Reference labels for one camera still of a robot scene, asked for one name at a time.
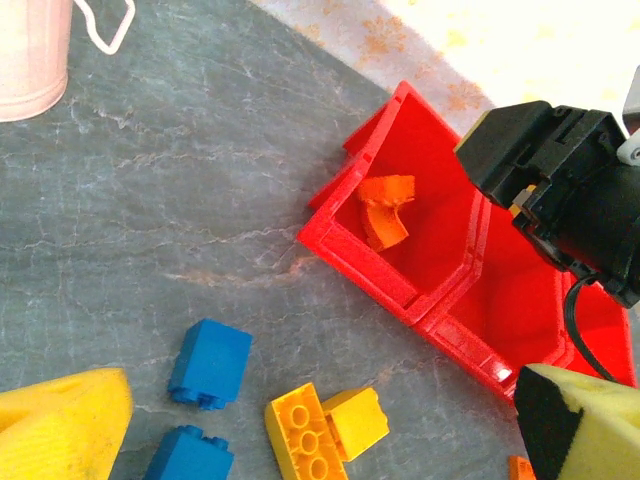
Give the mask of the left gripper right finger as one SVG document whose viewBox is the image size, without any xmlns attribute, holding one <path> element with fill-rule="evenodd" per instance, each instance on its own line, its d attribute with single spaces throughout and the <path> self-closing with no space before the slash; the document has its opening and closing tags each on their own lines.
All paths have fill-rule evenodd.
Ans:
<svg viewBox="0 0 640 480">
<path fill-rule="evenodd" d="M 517 421 L 538 479 L 637 479 L 639 390 L 545 364 L 520 371 Z"/>
</svg>

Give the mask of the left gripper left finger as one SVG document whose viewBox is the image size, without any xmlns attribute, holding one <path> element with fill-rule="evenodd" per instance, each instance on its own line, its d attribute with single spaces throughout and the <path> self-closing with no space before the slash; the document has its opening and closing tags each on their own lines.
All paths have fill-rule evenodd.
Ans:
<svg viewBox="0 0 640 480">
<path fill-rule="evenodd" d="M 3 479 L 107 479 L 133 414 L 122 368 L 1 394 Z"/>
</svg>

